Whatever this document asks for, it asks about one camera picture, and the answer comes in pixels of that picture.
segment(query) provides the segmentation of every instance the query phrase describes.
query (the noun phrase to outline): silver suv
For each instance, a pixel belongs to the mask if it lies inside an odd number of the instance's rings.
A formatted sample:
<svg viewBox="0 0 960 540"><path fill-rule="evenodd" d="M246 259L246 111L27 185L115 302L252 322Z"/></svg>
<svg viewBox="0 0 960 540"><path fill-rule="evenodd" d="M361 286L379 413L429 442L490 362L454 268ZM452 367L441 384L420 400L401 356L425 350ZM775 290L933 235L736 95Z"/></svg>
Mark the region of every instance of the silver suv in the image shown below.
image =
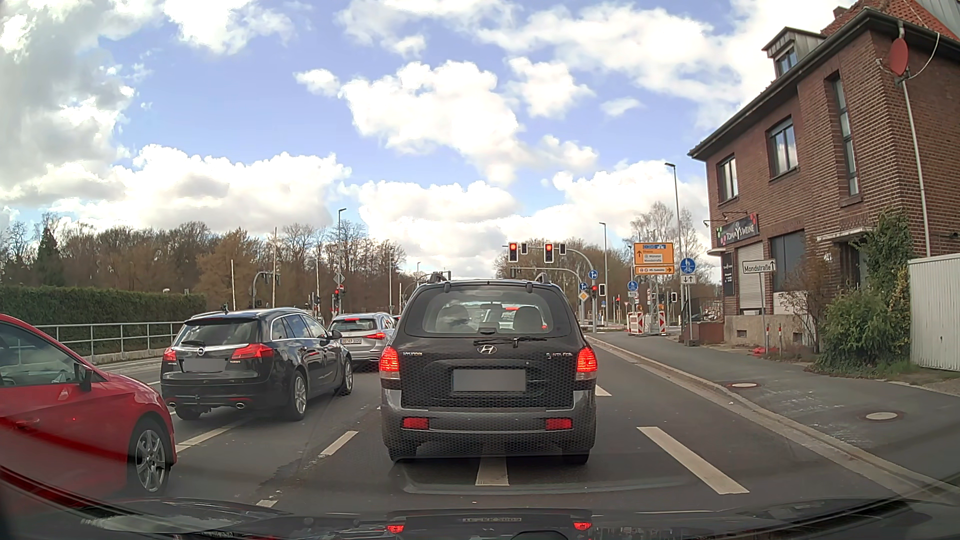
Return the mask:
<svg viewBox="0 0 960 540"><path fill-rule="evenodd" d="M340 344L350 352L354 368L375 367L380 353L394 337L396 321L389 313L351 313L337 315L330 329L340 332Z"/></svg>

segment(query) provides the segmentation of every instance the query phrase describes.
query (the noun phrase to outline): sky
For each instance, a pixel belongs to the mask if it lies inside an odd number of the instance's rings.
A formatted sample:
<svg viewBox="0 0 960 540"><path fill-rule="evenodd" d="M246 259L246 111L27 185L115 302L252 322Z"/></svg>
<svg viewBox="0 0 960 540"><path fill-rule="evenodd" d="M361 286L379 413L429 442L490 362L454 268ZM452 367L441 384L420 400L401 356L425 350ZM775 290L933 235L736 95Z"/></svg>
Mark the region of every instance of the sky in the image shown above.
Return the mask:
<svg viewBox="0 0 960 540"><path fill-rule="evenodd" d="M0 0L0 230L338 209L407 267L492 274L508 240L622 245L687 151L774 78L760 48L850 0ZM709 245L709 230L702 228Z"/></svg>

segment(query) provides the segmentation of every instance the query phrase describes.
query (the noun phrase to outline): guardrail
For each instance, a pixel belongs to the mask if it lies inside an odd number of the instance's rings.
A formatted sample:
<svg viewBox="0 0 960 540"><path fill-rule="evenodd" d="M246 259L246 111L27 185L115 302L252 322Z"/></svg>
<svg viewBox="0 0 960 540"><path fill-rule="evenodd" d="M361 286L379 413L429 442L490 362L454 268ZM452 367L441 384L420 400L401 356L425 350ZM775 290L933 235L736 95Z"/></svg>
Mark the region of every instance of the guardrail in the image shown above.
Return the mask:
<svg viewBox="0 0 960 540"><path fill-rule="evenodd" d="M80 356L150 351L173 344L183 321L149 323L96 323L89 325L37 325Z"/></svg>

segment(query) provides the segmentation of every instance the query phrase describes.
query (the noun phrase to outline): blue round sign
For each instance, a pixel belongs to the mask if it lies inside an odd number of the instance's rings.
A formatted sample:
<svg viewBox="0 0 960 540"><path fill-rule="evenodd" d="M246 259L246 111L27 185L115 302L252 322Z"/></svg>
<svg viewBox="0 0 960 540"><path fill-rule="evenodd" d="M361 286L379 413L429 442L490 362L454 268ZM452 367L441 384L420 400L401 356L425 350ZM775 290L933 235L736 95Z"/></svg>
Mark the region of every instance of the blue round sign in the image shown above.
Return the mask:
<svg viewBox="0 0 960 540"><path fill-rule="evenodd" d="M680 271L681 271L681 272L689 275L689 274L692 274L692 273L694 272L694 270L696 270L696 269L697 269L697 261L696 261L696 260L693 260L692 258L687 257L687 258L684 258L684 260L681 260L681 261L680 261Z"/></svg>

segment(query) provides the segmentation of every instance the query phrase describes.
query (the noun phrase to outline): blurred license plate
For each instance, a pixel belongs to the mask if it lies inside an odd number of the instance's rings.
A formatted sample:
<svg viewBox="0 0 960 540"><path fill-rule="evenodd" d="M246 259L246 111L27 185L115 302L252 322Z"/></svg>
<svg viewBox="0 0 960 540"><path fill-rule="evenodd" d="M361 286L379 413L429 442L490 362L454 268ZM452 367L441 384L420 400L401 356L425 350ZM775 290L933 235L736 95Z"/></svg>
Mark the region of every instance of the blurred license plate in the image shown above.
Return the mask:
<svg viewBox="0 0 960 540"><path fill-rule="evenodd" d="M455 369L454 392L525 392L527 372L523 369Z"/></svg>
<svg viewBox="0 0 960 540"><path fill-rule="evenodd" d="M192 373L224 371L224 360L222 358L184 358L183 371Z"/></svg>

